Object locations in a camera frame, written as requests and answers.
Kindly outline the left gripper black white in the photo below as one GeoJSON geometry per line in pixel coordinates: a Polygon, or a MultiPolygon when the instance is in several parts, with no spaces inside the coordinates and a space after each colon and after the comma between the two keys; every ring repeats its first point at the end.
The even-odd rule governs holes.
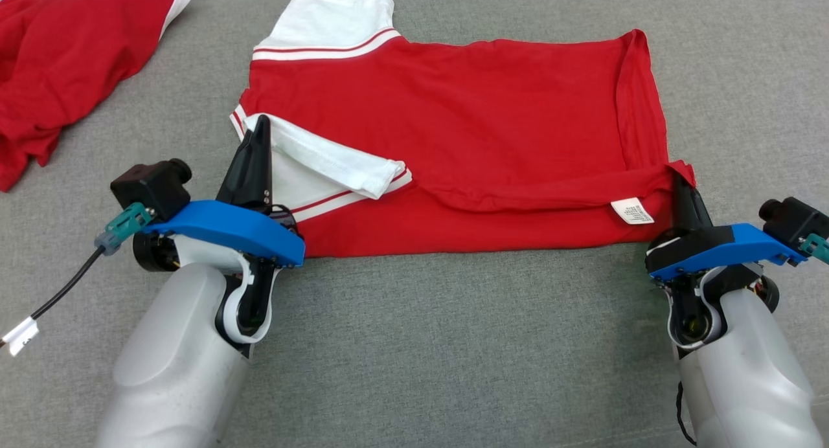
{"type": "MultiPolygon", "coordinates": [[[[300,236],[293,212],[272,205],[271,124],[259,115],[237,147],[216,200],[262,213],[300,236]]],[[[281,266],[275,259],[258,258],[231,248],[178,234],[136,233],[133,252],[149,271],[174,271],[190,264],[205,264],[224,276],[235,276],[216,313],[216,329],[234,345],[260,342],[272,319],[273,283],[279,272],[296,266],[281,266]]]]}

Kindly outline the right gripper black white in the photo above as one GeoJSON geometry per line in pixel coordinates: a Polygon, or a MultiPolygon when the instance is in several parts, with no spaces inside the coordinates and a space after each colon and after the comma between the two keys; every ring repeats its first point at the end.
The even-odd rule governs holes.
{"type": "MultiPolygon", "coordinates": [[[[672,232],[698,232],[713,226],[697,188],[681,174],[673,174],[672,232]]],[[[728,324],[721,300],[727,293],[752,292],[772,313],[780,300],[778,286],[758,263],[682,274],[665,282],[663,291],[670,306],[667,333],[678,352],[693,352],[725,334],[728,324]]]]}

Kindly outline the red shorts with white trim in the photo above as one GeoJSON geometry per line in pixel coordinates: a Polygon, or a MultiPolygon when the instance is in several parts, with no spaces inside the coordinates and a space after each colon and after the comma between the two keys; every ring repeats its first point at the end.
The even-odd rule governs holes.
{"type": "Polygon", "coordinates": [[[0,191],[137,74],[190,0],[0,0],[0,191]]]}

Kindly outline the red white striped T-shirt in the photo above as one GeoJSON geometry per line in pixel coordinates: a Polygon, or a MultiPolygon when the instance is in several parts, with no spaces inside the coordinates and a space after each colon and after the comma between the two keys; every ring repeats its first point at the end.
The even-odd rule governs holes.
{"type": "Polygon", "coordinates": [[[645,34],[417,43],[394,0],[290,0],[230,121],[271,124],[273,203],[307,256],[648,242],[675,177],[645,34]]]}

